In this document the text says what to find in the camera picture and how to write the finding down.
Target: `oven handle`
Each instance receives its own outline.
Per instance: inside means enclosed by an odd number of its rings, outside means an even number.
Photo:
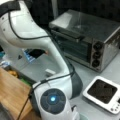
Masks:
[[[66,38],[66,39],[68,39],[68,40],[71,40],[71,41],[74,41],[74,42],[77,42],[77,43],[85,39],[85,37],[83,37],[83,36],[81,36],[80,38],[74,38],[74,37],[72,37],[72,36],[68,36],[68,35],[66,35],[66,34],[57,32],[57,31],[55,31],[55,30],[51,30],[51,32],[52,32],[53,34],[55,34],[55,35],[61,36],[61,37],[63,37],[63,38]]]

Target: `wooden surface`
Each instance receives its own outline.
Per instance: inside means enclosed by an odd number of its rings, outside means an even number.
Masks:
[[[15,120],[27,99],[29,90],[29,86],[0,68],[0,102],[10,111]],[[31,110],[29,101],[20,120],[36,120],[37,117]]]

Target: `white device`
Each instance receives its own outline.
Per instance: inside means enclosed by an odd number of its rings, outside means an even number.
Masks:
[[[21,56],[23,56],[20,48],[48,51],[48,56],[53,58],[59,67],[58,73],[46,78],[46,80],[53,78],[58,79],[49,81],[48,84],[51,88],[62,90],[68,99],[78,96],[82,89],[80,77],[76,72],[71,76],[70,73],[73,69],[70,63],[66,60],[51,36],[34,22],[24,1],[0,0],[0,7],[4,6],[7,6],[5,9],[9,8],[9,6],[10,9],[11,7],[18,6],[18,8],[16,8],[17,10],[8,9],[6,10],[7,12],[0,17],[0,41],[5,46],[3,46],[5,53],[12,58],[16,54],[19,55],[18,53],[21,53]]]
[[[113,114],[120,112],[120,85],[111,80],[95,77],[83,95]]]
[[[61,90],[43,84],[35,90],[35,95],[42,120],[80,120],[77,107],[71,108]]]

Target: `oven control knob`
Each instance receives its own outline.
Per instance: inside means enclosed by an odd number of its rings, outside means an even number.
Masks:
[[[100,61],[99,61],[99,60],[94,60],[94,61],[92,62],[92,66],[93,66],[94,68],[98,67],[99,65],[100,65]]]
[[[101,50],[102,49],[102,47],[103,47],[103,45],[102,45],[102,43],[100,43],[100,42],[97,42],[94,46],[93,46],[93,48],[95,49],[95,50]]]
[[[100,52],[95,52],[94,54],[93,54],[93,58],[94,59],[99,59],[101,57],[101,53]]]

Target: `oven window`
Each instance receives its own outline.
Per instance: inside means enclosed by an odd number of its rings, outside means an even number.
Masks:
[[[59,40],[59,45],[64,52],[90,63],[92,48],[92,45],[90,43],[84,41],[76,43],[64,39]]]

